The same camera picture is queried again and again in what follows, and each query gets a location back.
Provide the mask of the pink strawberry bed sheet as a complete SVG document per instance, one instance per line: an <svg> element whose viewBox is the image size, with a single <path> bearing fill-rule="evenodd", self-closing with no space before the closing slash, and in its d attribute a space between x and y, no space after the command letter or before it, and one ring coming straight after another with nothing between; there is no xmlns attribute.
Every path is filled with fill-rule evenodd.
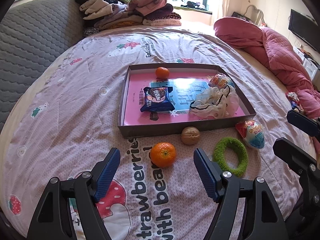
<svg viewBox="0 0 320 240"><path fill-rule="evenodd" d="M302 193L298 176L272 150L285 137L316 155L312 139L286 120L285 86L250 55L212 31L136 27L103 31L64 52L31 85L1 133L1 208L26 236L35 207L52 177L73 179L121 152L111 192L98 204L113 239L203 239L217 205L193 162L194 146L178 134L126 140L118 128L121 89L130 65L200 63L220 66L243 91L265 131L262 150L248 148L246 179L266 179L284 217ZM175 162L157 167L150 151L176 148Z"/></svg>

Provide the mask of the pile of folded clothes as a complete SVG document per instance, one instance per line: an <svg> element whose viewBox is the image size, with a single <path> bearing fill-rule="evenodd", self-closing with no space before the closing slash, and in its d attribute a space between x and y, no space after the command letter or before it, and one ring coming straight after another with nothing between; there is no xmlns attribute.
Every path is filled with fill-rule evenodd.
<svg viewBox="0 0 320 240"><path fill-rule="evenodd" d="M180 26L181 16L167 0L75 0L86 35L135 25Z"/></svg>

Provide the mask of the black flat television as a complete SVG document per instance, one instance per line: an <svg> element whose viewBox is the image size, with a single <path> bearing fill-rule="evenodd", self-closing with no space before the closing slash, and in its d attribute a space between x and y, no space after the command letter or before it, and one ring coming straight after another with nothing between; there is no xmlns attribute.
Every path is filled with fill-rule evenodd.
<svg viewBox="0 0 320 240"><path fill-rule="evenodd" d="M289 30L319 53L319 26L313 20L291 9Z"/></svg>

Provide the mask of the red-top surprise egg toy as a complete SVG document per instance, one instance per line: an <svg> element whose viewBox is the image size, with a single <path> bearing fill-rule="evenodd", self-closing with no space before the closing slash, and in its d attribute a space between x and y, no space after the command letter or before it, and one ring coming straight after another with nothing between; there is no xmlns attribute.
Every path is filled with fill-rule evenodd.
<svg viewBox="0 0 320 240"><path fill-rule="evenodd" d="M234 82L231 80L231 78L223 73L215 74L209 81L209 87L217 87L222 89L226 86L232 86L235 88Z"/></svg>

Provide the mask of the orange mandarin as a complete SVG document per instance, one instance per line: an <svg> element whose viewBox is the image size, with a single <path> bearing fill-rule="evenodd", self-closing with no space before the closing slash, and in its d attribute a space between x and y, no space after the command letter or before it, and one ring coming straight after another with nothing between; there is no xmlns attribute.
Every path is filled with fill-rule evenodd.
<svg viewBox="0 0 320 240"><path fill-rule="evenodd" d="M170 76L170 71L165 67L158 67L155 71L156 77L158 79L168 79Z"/></svg>
<svg viewBox="0 0 320 240"><path fill-rule="evenodd" d="M176 148L169 142L159 142L151 149L150 159L157 167L169 167L176 160Z"/></svg>

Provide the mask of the small plush doll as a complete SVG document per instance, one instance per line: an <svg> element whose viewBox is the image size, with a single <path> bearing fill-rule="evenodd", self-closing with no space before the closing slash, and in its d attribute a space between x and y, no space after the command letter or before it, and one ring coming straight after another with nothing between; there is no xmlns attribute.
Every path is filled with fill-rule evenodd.
<svg viewBox="0 0 320 240"><path fill-rule="evenodd" d="M289 100L292 110L302 115L305 114L304 108L302 107L298 95L295 92L287 92L286 98Z"/></svg>

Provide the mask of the brown walnut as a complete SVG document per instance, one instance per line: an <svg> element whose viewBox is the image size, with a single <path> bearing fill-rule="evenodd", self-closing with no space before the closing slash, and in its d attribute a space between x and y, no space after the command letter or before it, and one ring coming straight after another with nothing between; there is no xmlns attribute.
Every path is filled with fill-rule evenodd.
<svg viewBox="0 0 320 240"><path fill-rule="evenodd" d="M181 133L181 141L186 145L195 145L200 140L200 131L196 127L186 127Z"/></svg>

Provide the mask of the cream sheer hair scrunchie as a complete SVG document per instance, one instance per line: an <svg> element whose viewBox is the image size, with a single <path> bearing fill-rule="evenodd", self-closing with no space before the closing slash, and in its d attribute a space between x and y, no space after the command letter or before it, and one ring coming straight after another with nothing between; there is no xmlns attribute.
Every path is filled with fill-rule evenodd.
<svg viewBox="0 0 320 240"><path fill-rule="evenodd" d="M197 94L190 104L190 111L201 118L222 119L232 117L239 107L239 97L235 88L226 85L225 88L209 87Z"/></svg>

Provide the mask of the dark blue snack packet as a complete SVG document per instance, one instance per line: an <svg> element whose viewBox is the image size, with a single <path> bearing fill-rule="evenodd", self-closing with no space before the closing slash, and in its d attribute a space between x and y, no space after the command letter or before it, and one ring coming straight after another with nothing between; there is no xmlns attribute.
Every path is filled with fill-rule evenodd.
<svg viewBox="0 0 320 240"><path fill-rule="evenodd" d="M145 103L140 108L141 112L168 112L175 109L169 98L173 87L145 87L143 90Z"/></svg>

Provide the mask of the grey quilted headboard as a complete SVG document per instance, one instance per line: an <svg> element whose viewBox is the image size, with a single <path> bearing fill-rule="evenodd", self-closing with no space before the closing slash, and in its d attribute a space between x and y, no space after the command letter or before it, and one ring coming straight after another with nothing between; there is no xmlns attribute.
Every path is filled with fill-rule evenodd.
<svg viewBox="0 0 320 240"><path fill-rule="evenodd" d="M18 99L68 48L83 38L75 0L34 0L1 21L1 125Z"/></svg>

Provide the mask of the pink and blue book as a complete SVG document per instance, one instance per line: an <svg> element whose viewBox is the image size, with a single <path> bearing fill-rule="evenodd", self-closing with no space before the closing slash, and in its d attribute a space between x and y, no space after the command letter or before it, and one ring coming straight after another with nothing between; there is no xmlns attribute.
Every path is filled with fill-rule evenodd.
<svg viewBox="0 0 320 240"><path fill-rule="evenodd" d="M189 112L189 106L200 94L209 87L209 81L217 73L214 69L170 69L168 80L156 79L154 69L139 69L127 71L124 83L123 98L119 126L170 124L177 122L189 122L203 120ZM171 103L175 109L169 112L158 113L156 117L150 117L148 111L141 112L140 108L145 103L145 87L173 87L169 94Z"/></svg>

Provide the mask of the blue surprise egg toy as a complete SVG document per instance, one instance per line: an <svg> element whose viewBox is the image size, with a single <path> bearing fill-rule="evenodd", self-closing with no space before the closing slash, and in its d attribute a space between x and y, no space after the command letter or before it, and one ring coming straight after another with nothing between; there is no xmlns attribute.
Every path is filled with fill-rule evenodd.
<svg viewBox="0 0 320 240"><path fill-rule="evenodd" d="M256 149L264 148L265 137L261 124L254 120L246 120L237 123L235 127L249 147Z"/></svg>

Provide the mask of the pink quilted duvet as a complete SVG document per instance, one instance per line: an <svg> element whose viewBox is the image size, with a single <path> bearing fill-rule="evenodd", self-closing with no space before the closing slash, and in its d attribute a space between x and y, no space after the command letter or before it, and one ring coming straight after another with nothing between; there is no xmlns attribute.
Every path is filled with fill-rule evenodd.
<svg viewBox="0 0 320 240"><path fill-rule="evenodd" d="M258 60L289 92L295 92L307 117L319 117L319 92L286 37L236 17L217 20L214 31L215 36L229 46L242 49Z"/></svg>

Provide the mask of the shallow grey cardboard tray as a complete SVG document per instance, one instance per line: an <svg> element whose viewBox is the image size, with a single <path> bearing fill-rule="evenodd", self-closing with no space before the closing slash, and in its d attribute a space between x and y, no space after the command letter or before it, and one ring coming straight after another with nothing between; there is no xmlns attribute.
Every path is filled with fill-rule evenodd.
<svg viewBox="0 0 320 240"><path fill-rule="evenodd" d="M190 104L197 94L209 87L210 80L217 74L230 76L220 66L197 63L151 63L131 65L127 69L120 97L118 128L125 139L154 137L181 133L188 126L199 131L229 128L251 119L256 111L235 85L239 98L238 109L230 117L202 118L190 111ZM175 109L169 112L141 112L145 103L145 87L169 86L173 91L169 99Z"/></svg>

